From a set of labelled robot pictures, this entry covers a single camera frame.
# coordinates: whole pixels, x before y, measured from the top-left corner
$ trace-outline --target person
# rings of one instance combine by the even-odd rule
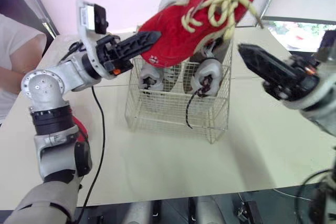
[[[24,75],[41,61],[46,35],[0,14],[0,125],[20,93]]]

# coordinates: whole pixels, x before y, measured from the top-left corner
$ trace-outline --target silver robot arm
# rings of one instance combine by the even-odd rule
[[[143,32],[120,41],[107,35],[105,9],[77,1],[77,42],[56,66],[29,72],[22,92],[31,99],[29,108],[43,184],[33,188],[5,221],[18,223],[67,223],[75,221],[75,209],[84,175],[92,168],[90,146],[79,141],[81,129],[74,123],[68,91],[81,91],[101,78],[113,79],[132,69],[130,59],[145,52],[160,32]]]

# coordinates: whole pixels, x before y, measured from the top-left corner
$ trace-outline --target black cable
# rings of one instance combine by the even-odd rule
[[[191,128],[191,129],[192,129],[192,127],[190,126],[189,119],[188,119],[189,106],[190,106],[191,102],[193,101],[195,95],[198,95],[199,97],[206,97],[207,96],[207,95],[205,95],[205,93],[210,90],[212,80],[213,79],[212,79],[211,75],[208,75],[208,76],[204,77],[203,81],[201,82],[202,87],[197,89],[188,101],[187,107],[185,108],[185,122],[188,125],[188,127]]]
[[[203,89],[203,87],[197,89],[197,90],[193,93],[193,95],[190,97],[190,99],[189,99],[189,101],[188,101],[187,107],[185,108],[185,122],[186,122],[186,124],[188,125],[188,127],[191,128],[191,129],[192,129],[192,127],[190,126],[190,124],[189,124],[189,120],[188,120],[189,106],[190,106],[191,102],[193,101],[195,95],[196,95],[197,93],[199,93],[202,89]]]
[[[324,169],[324,170],[321,170],[317,173],[314,173],[312,175],[310,175],[303,183],[302,185],[299,187],[298,189],[298,192],[296,194],[296,198],[294,200],[294,209],[295,209],[295,214],[296,214],[296,217],[299,221],[300,224],[303,224],[303,219],[300,215],[300,206],[299,206],[299,197],[301,197],[302,193],[303,193],[303,190],[304,190],[304,186],[310,181],[312,180],[313,178],[315,178],[316,176],[320,175],[320,174],[323,174],[323,173],[328,173],[328,172],[331,172],[332,169]]]
[[[92,95],[94,97],[94,100],[96,101],[97,106],[99,107],[99,110],[100,110],[100,113],[101,113],[101,120],[102,120],[102,127],[103,127],[103,145],[102,145],[102,148],[101,148],[100,162],[99,162],[99,166],[98,166],[95,178],[93,179],[92,184],[91,184],[90,189],[89,189],[89,192],[88,192],[88,194],[87,194],[87,196],[85,198],[82,210],[81,210],[81,212],[79,214],[79,217],[78,217],[78,219],[75,222],[76,224],[79,224],[80,219],[82,218],[82,216],[84,214],[84,209],[86,208],[86,205],[87,205],[87,203],[89,201],[89,198],[90,198],[90,195],[91,195],[91,192],[92,192],[92,189],[95,186],[94,184],[96,183],[96,180],[97,180],[97,178],[99,176],[99,172],[100,172],[100,169],[101,169],[101,165],[103,163],[104,152],[105,152],[105,139],[106,139],[106,136],[105,136],[105,117],[104,117],[104,112],[103,112],[103,109],[102,109],[102,107],[101,107],[98,99],[97,99],[96,93],[94,91],[95,89],[94,89],[93,86],[91,87],[91,90],[92,90]]]
[[[82,49],[83,46],[83,42],[77,41],[71,44],[71,46],[69,47],[68,52],[60,59],[60,61],[58,63],[60,63],[61,61],[65,60],[66,58],[68,58],[68,56],[74,52],[76,52],[77,50],[79,51],[85,51],[84,49]]]

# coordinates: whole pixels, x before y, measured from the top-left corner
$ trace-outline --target table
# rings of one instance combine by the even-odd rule
[[[55,64],[75,39],[58,36],[39,68]],[[235,45],[239,42],[257,43],[279,58],[289,55],[267,30],[237,28]],[[229,130],[213,145],[192,137],[130,132],[124,118],[128,82],[129,73],[125,73],[96,87],[106,117],[106,155],[88,205],[294,186],[333,162],[334,138],[265,93],[261,79],[244,66],[236,49]],[[87,127],[91,144],[93,169],[82,181],[81,206],[100,158],[101,116],[90,89],[65,98]],[[14,209],[41,183],[29,105],[20,94],[0,127],[0,210]]]

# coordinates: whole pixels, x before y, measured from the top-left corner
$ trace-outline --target wire basket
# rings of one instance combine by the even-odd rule
[[[164,131],[177,137],[189,134],[205,138],[210,143],[219,140],[228,127],[231,59],[232,43],[222,64],[224,78],[217,95],[195,96],[189,106],[191,129],[186,124],[186,106],[192,95],[185,90],[199,63],[184,61],[172,67],[179,72],[176,83],[165,81],[164,91],[152,91],[138,88],[139,74],[145,61],[141,57],[135,58],[125,110],[129,128],[133,131]]]

